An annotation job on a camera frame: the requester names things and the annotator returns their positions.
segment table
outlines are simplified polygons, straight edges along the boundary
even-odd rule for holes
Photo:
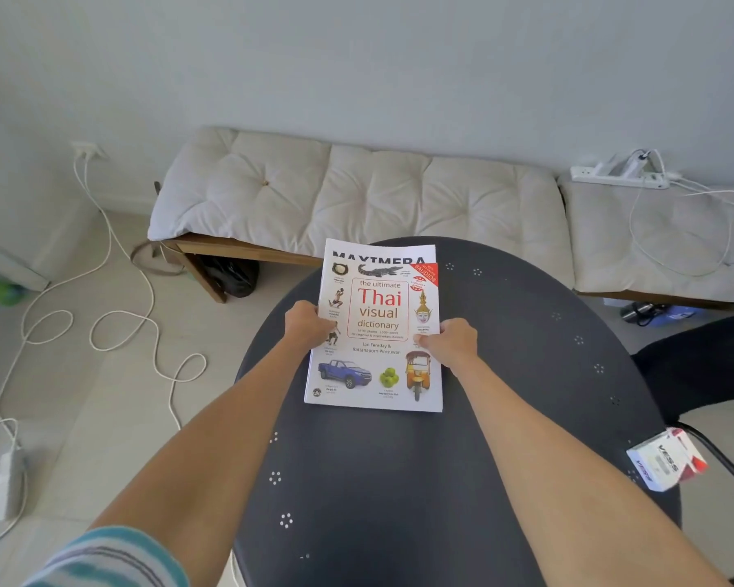
[[[377,245],[430,243],[440,318],[466,318],[480,356],[520,396],[643,486],[626,449],[664,424],[607,326],[552,277],[498,249],[441,237]],[[274,308],[237,378],[280,339],[296,300],[317,303],[320,277]],[[306,376],[305,358],[236,536],[249,587],[544,585],[448,369],[442,414],[305,404]],[[678,489],[648,494],[679,524]]]

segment white cushion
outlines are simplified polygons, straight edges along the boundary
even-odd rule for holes
[[[568,225],[550,173],[491,160],[371,151],[207,127],[166,174],[151,240],[186,232],[323,256],[327,237],[374,243],[466,238],[574,285]]]
[[[628,217],[638,188],[573,183],[561,177],[566,200],[575,288],[583,293],[636,290],[643,293],[734,302],[734,194],[685,196],[672,186],[645,189],[633,216],[634,234],[644,250],[674,272],[646,256],[633,242]],[[729,237],[729,252],[712,274]]]

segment book cover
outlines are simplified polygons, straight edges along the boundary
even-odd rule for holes
[[[438,333],[434,245],[326,240],[318,314],[337,326],[310,355],[308,404],[442,412],[440,363],[413,341]]]

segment red corner banner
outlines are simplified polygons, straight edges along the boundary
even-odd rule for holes
[[[411,267],[432,284],[438,285],[438,264],[411,264]]]

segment small carton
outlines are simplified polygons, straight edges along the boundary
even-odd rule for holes
[[[707,463],[684,430],[667,428],[626,452],[647,487],[664,492],[707,469]]]

